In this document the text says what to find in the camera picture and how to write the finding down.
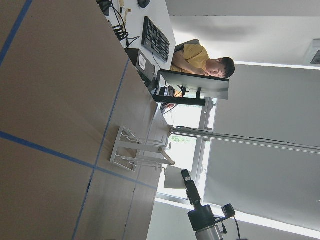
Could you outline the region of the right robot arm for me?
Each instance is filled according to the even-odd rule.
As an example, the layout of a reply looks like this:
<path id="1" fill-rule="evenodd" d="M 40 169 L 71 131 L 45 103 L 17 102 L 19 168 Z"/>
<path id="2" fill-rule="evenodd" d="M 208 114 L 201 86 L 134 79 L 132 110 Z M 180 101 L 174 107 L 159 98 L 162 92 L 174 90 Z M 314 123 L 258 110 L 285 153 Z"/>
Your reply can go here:
<path id="1" fill-rule="evenodd" d="M 189 171 L 183 169 L 181 175 L 185 184 L 186 193 L 193 210 L 187 213 L 192 229 L 197 240 L 223 240 L 218 225 L 215 223 L 215 216 L 209 205 L 201 204 L 201 197 L 195 182 L 192 180 Z"/>

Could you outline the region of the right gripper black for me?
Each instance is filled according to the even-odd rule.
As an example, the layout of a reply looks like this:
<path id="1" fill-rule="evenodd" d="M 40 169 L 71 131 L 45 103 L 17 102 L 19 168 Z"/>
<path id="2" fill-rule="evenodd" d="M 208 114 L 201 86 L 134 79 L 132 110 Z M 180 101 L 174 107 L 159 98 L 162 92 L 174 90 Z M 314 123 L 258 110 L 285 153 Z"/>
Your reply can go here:
<path id="1" fill-rule="evenodd" d="M 193 180 L 191 180 L 190 173 L 187 169 L 181 170 L 181 175 L 184 180 L 186 193 L 188 199 L 193 206 L 200 206 L 201 205 L 201 197 L 199 195 L 198 189 Z"/>

